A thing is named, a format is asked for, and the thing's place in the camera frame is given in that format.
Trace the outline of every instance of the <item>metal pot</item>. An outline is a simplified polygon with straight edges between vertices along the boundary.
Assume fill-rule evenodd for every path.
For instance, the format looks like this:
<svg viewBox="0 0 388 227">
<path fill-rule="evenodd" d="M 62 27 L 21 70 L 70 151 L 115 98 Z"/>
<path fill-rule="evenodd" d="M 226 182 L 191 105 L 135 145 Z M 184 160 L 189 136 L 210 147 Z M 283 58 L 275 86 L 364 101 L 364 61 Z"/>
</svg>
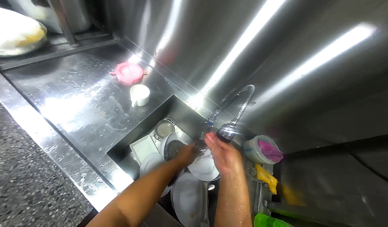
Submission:
<svg viewBox="0 0 388 227">
<path fill-rule="evenodd" d="M 55 12 L 47 0 L 8 0 L 8 2 L 16 12 L 43 23 L 50 32 L 62 33 Z M 91 21 L 84 0 L 61 0 L 61 3 L 73 33 L 90 28 Z"/>
</svg>

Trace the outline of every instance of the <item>white mug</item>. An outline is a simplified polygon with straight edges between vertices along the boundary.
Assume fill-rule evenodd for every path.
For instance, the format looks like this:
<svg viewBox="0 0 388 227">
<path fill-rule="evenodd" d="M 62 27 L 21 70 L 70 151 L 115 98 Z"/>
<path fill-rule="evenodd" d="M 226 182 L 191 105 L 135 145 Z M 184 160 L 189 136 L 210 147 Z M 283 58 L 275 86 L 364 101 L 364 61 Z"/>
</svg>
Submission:
<svg viewBox="0 0 388 227">
<path fill-rule="evenodd" d="M 149 101 L 149 88 L 143 84 L 137 84 L 132 86 L 129 90 L 131 96 L 132 107 L 135 107 L 135 104 L 138 106 L 144 106 Z"/>
</svg>

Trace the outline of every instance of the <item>forearm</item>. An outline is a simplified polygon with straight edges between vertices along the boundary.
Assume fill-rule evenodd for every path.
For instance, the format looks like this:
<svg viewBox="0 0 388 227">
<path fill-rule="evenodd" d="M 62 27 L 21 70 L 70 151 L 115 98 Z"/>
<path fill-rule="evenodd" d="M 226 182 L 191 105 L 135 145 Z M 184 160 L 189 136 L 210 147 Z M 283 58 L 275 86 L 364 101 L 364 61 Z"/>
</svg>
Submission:
<svg viewBox="0 0 388 227">
<path fill-rule="evenodd" d="M 183 166 L 176 159 L 170 160 L 132 183 L 121 193 L 116 204 L 131 226 L 141 223 L 155 206 L 170 179 L 181 168 Z"/>
<path fill-rule="evenodd" d="M 216 227 L 252 226 L 250 200 L 244 170 L 221 176 Z"/>
<path fill-rule="evenodd" d="M 139 225 L 155 206 L 170 179 L 183 167 L 177 159 L 163 163 L 128 186 L 96 215 L 88 226 Z"/>
</svg>

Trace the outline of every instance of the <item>hand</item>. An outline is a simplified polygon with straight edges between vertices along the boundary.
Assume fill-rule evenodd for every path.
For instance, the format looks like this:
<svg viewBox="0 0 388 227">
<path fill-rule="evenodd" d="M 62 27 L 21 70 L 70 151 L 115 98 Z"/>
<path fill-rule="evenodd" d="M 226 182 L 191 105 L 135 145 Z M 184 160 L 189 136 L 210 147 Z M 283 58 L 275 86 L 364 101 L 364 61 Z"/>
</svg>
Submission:
<svg viewBox="0 0 388 227">
<path fill-rule="evenodd" d="M 242 156 L 231 144 L 222 142 L 213 132 L 206 134 L 205 143 L 211 150 L 212 158 L 220 174 L 235 174 L 244 171 Z"/>
<path fill-rule="evenodd" d="M 195 144 L 191 143 L 179 149 L 179 153 L 176 157 L 177 161 L 181 163 L 183 167 L 187 167 L 195 160 L 196 153 L 194 151 Z"/>
</svg>

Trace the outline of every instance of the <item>sink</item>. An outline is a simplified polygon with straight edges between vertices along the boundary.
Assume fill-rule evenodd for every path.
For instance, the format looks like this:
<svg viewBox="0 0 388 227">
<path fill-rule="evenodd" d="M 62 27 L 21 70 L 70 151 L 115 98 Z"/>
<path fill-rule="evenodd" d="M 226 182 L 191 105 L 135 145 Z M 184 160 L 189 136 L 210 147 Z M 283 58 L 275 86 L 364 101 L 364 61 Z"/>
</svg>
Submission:
<svg viewBox="0 0 388 227">
<path fill-rule="evenodd" d="M 187 106 L 176 96 L 170 96 L 162 105 L 147 116 L 139 125 L 132 129 L 124 138 L 122 138 L 107 154 L 124 170 L 131 178 L 139 178 L 140 166 L 134 159 L 129 145 L 138 139 L 150 135 L 159 148 L 160 141 L 154 137 L 155 125 L 158 121 L 165 118 L 172 119 L 176 126 L 176 133 L 186 142 L 190 143 L 193 139 L 200 137 L 204 122 L 206 121 L 201 115 Z M 212 181 L 210 184 L 215 185 L 215 189 L 209 191 L 209 222 L 213 226 L 215 212 L 218 200 L 219 180 Z M 170 193 L 161 198 L 158 202 L 171 216 L 177 219 L 176 213 L 171 205 Z"/>
</svg>

